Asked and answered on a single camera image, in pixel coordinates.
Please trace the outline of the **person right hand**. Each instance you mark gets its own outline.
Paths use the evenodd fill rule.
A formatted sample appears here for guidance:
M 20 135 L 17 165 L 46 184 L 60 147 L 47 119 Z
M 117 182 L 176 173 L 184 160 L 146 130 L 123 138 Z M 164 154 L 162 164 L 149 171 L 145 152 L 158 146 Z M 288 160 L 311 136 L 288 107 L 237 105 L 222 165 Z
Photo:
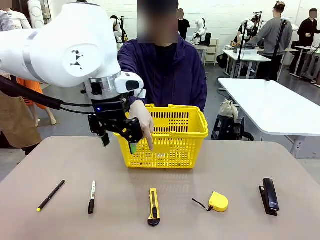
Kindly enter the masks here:
M 152 151 L 154 149 L 152 138 L 154 121 L 142 100 L 135 100 L 132 103 L 129 110 L 129 116 L 131 118 L 138 118 L 143 137 L 147 140 L 149 149 Z

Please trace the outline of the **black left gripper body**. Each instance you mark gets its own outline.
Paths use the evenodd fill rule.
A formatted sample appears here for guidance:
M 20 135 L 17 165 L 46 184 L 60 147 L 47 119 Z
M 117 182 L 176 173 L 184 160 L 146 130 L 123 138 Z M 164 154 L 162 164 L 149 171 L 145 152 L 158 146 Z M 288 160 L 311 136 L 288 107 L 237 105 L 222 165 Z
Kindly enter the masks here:
M 94 114 L 88 116 L 88 122 L 102 123 L 113 121 L 120 124 L 131 124 L 132 120 L 127 118 L 126 113 L 130 109 L 129 94 L 123 93 L 114 98 L 104 100 L 91 100 Z

